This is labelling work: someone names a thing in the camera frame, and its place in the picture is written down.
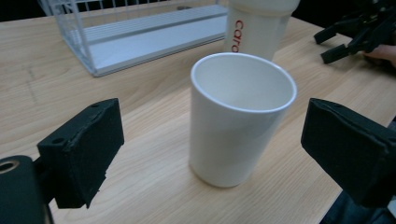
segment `white cup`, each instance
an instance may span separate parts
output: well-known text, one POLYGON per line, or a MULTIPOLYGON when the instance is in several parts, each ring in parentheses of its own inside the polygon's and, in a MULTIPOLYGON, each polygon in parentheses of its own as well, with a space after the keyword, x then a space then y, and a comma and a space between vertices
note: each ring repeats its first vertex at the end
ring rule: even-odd
POLYGON ((294 101, 296 85, 276 64, 242 53, 204 57, 191 82, 191 169, 210 185, 239 185, 294 101))

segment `white wire basket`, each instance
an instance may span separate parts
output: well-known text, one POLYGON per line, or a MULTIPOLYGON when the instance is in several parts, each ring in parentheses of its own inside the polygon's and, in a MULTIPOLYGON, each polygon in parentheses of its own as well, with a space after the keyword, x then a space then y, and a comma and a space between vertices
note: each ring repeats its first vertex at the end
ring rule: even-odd
POLYGON ((94 77, 222 39, 227 1, 49 0, 65 43, 94 77))

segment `white bottle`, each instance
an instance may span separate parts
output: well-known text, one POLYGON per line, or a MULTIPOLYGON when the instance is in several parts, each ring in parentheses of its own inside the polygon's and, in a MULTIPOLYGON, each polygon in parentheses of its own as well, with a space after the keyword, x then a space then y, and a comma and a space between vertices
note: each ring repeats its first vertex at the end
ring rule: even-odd
POLYGON ((300 0, 229 0, 224 51, 273 60, 300 0))

